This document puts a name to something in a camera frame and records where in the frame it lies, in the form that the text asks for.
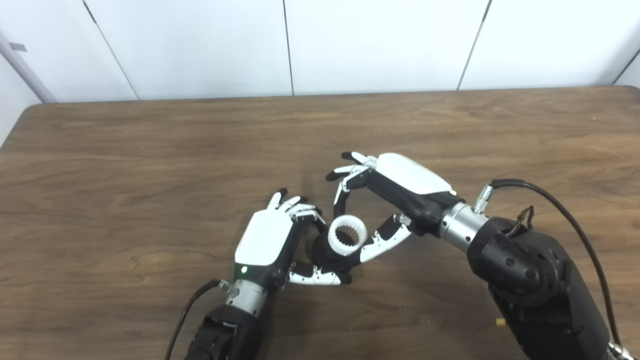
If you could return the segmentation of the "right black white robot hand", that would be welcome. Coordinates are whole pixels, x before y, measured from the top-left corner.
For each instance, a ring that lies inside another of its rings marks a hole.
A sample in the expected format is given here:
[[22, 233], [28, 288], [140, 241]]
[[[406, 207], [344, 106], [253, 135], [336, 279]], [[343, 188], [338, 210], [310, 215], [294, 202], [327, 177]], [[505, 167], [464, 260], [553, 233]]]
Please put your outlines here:
[[440, 239], [447, 212], [464, 202], [441, 176], [399, 153], [375, 157], [343, 152], [342, 158], [354, 164], [335, 168], [326, 175], [328, 182], [339, 181], [333, 202], [334, 218], [345, 215], [352, 191], [365, 188], [400, 211], [384, 221], [354, 254], [347, 255], [349, 265], [368, 262], [411, 235]]

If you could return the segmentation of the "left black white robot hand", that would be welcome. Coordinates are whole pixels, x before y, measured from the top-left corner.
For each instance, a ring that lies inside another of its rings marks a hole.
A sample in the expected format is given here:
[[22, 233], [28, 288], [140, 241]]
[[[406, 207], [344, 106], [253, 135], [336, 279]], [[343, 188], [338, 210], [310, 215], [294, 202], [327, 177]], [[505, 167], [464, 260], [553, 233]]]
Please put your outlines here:
[[269, 294], [283, 289], [290, 281], [300, 285], [350, 285], [347, 272], [324, 270], [309, 263], [295, 264], [294, 255], [304, 228], [313, 226], [324, 235], [328, 230], [322, 210], [305, 196], [285, 199], [282, 187], [270, 198], [265, 209], [254, 212], [234, 255], [234, 281], [249, 281]]

